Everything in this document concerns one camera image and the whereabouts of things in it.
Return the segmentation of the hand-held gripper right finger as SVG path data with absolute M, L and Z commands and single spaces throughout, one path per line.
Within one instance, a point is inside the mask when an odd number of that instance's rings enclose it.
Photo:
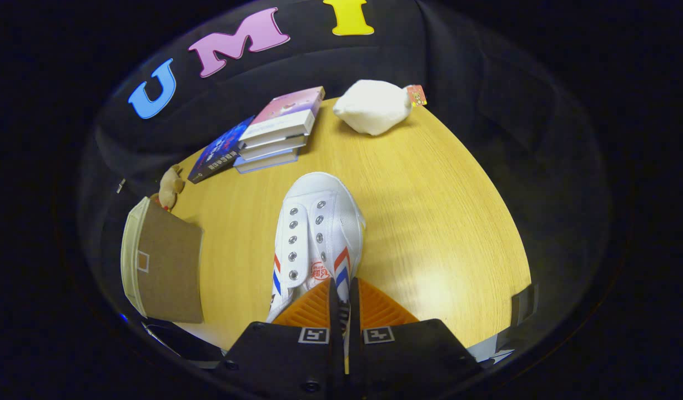
M 484 372 L 440 319 L 419 321 L 364 279 L 350 289 L 349 379 L 360 399 L 451 399 Z

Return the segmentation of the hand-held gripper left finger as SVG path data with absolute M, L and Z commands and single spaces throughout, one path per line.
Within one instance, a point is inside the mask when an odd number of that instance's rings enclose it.
M 329 326 L 252 322 L 213 376 L 238 399 L 332 399 L 344 385 L 344 346 L 335 280 L 326 289 Z

